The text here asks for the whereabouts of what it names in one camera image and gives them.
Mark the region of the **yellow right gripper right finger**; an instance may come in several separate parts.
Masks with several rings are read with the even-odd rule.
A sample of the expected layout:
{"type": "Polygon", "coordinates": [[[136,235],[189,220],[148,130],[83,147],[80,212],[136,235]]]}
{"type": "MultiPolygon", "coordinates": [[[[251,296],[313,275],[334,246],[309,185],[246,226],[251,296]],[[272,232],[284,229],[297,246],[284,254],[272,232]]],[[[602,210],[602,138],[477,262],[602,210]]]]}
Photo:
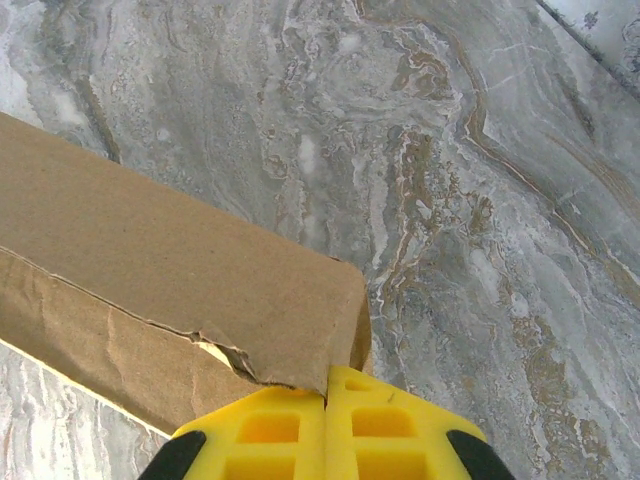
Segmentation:
{"type": "Polygon", "coordinates": [[[348,367],[329,374],[326,480],[516,480],[469,420],[348,367]]]}

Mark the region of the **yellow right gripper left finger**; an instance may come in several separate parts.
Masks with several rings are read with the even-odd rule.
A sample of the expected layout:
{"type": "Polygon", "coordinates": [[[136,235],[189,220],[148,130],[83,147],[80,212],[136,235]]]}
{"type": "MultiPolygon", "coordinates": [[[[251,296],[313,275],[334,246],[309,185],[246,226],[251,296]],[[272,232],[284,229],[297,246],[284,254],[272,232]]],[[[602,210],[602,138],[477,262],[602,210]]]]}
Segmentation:
{"type": "Polygon", "coordinates": [[[268,387],[179,427],[141,480],[325,480],[325,400],[268,387]]]}

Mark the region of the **brown cardboard box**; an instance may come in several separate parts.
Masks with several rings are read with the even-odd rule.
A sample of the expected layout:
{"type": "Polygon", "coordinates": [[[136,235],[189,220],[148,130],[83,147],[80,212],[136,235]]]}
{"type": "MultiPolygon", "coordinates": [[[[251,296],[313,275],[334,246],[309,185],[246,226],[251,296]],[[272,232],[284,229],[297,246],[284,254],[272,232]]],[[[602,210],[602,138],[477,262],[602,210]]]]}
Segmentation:
{"type": "Polygon", "coordinates": [[[358,268],[1,112],[0,343],[163,434],[371,368],[358,268]]]}

